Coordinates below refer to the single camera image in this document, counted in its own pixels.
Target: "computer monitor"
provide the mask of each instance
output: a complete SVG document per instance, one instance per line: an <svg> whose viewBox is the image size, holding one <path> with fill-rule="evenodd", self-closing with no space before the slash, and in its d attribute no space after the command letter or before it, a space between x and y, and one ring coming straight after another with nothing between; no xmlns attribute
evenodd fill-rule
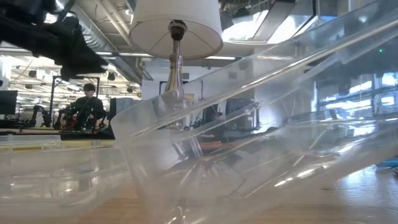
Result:
<svg viewBox="0 0 398 224"><path fill-rule="evenodd" d="M17 108L16 90L2 90L0 91L0 114L15 114Z"/></svg>

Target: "wooden table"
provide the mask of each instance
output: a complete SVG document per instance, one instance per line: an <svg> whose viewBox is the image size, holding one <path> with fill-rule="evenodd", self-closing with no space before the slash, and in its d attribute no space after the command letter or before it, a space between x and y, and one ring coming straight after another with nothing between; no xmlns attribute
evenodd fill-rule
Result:
<svg viewBox="0 0 398 224"><path fill-rule="evenodd" d="M10 220L0 223L145 224L144 210L131 186L92 212L76 218ZM374 166L351 174L333 186L291 198L283 205L253 215L250 224L395 224L398 223L398 178Z"/></svg>

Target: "man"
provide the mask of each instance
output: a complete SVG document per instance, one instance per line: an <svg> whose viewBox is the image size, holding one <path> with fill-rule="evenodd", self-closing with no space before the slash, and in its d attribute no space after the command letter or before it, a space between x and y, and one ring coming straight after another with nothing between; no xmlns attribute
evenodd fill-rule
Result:
<svg viewBox="0 0 398 224"><path fill-rule="evenodd" d="M94 118L96 120L101 119L106 114L102 101L93 96L95 86L91 83L87 83L84 85L83 91L85 96L73 102L70 108L71 114L78 113L76 123L74 125L76 130L92 128L96 123Z"/></svg>

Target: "ceiling light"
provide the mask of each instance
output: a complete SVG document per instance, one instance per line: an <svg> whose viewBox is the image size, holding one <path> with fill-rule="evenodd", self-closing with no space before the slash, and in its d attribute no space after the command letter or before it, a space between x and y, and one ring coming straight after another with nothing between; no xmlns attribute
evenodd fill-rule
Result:
<svg viewBox="0 0 398 224"><path fill-rule="evenodd" d="M116 60L116 57L102 57L105 60Z"/></svg>
<svg viewBox="0 0 398 224"><path fill-rule="evenodd" d="M98 55L112 55L112 52L96 52Z"/></svg>
<svg viewBox="0 0 398 224"><path fill-rule="evenodd" d="M206 59L213 59L213 60L235 60L236 57L224 57L224 56L210 56Z"/></svg>
<svg viewBox="0 0 398 224"><path fill-rule="evenodd" d="M153 57L145 53L119 53L120 56L130 56L130 57Z"/></svg>

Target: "transparent acrylic box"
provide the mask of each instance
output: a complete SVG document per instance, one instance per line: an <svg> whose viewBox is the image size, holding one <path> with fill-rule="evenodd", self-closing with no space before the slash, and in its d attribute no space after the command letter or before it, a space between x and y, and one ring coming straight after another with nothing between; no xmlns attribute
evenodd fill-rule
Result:
<svg viewBox="0 0 398 224"><path fill-rule="evenodd" d="M35 147L41 150L0 150L0 217L76 216L101 205L129 183L121 151L109 142Z"/></svg>
<svg viewBox="0 0 398 224"><path fill-rule="evenodd" d="M398 1L376 1L119 113L150 222L235 223L397 155L397 36Z"/></svg>

